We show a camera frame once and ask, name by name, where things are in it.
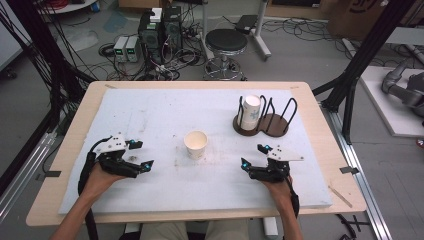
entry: forearm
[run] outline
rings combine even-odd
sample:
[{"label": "forearm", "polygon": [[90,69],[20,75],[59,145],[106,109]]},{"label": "forearm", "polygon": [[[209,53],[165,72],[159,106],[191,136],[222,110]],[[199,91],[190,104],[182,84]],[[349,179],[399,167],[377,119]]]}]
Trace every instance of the forearm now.
[{"label": "forearm", "polygon": [[285,240],[302,240],[302,232],[300,231],[291,201],[289,199],[280,200],[277,204],[277,209],[283,222]]},{"label": "forearm", "polygon": [[50,239],[75,239],[95,200],[96,198],[81,195]]}]

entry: cardboard box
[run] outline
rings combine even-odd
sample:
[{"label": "cardboard box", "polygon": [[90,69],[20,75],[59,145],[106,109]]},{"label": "cardboard box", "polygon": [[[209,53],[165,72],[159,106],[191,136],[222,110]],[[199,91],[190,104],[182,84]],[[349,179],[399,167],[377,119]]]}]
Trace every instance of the cardboard box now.
[{"label": "cardboard box", "polygon": [[338,0],[321,0],[319,9],[323,13],[331,13],[336,7]]},{"label": "cardboard box", "polygon": [[385,1],[338,1],[327,24],[334,37],[364,40],[386,7]]},{"label": "cardboard box", "polygon": [[119,0],[120,8],[159,8],[167,7],[172,0]]}]

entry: black stool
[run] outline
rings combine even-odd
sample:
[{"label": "black stool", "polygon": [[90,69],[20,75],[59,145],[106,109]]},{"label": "black stool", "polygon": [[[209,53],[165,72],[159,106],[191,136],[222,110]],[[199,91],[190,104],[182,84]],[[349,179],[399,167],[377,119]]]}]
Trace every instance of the black stool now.
[{"label": "black stool", "polygon": [[205,76],[232,80],[239,75],[245,80],[240,64],[228,56],[242,53],[247,46],[246,37],[234,29],[215,29],[206,35],[206,47],[220,57],[209,59],[205,64]]}]

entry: paper cup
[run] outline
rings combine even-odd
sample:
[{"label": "paper cup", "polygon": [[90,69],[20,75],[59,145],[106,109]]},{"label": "paper cup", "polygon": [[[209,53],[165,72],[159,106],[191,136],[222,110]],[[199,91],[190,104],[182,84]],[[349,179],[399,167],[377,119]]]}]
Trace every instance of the paper cup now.
[{"label": "paper cup", "polygon": [[[256,127],[259,120],[259,111],[261,108],[261,99],[256,95],[248,95],[243,102],[243,119],[241,120],[241,128],[250,131]],[[237,118],[240,123],[241,111]]]},{"label": "paper cup", "polygon": [[258,124],[258,121],[255,121],[255,122],[241,121],[241,126],[240,127],[243,130],[250,131],[250,130],[255,129],[255,127],[256,127],[257,124]]},{"label": "paper cup", "polygon": [[188,156],[194,160],[203,156],[207,143],[208,137],[202,131],[189,132],[184,137],[184,144],[187,147]]}]

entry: wooden table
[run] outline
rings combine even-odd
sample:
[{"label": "wooden table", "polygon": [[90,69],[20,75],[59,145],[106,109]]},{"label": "wooden table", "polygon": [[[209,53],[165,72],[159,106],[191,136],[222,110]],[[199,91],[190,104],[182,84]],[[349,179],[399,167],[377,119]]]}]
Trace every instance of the wooden table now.
[{"label": "wooden table", "polygon": [[[58,225],[58,214],[74,161],[81,151],[87,132],[107,89],[281,89],[290,90],[298,102],[300,114],[312,148],[328,185],[333,205],[328,208],[301,209],[300,214],[362,212],[366,209],[362,193],[351,174],[342,174],[346,161],[322,115],[309,86],[304,82],[114,82],[90,85],[50,168],[61,171],[58,178],[46,178],[27,216],[29,226]],[[98,223],[157,222],[175,220],[254,218],[278,216],[277,210],[222,210],[191,212],[120,213],[96,216]]]}]

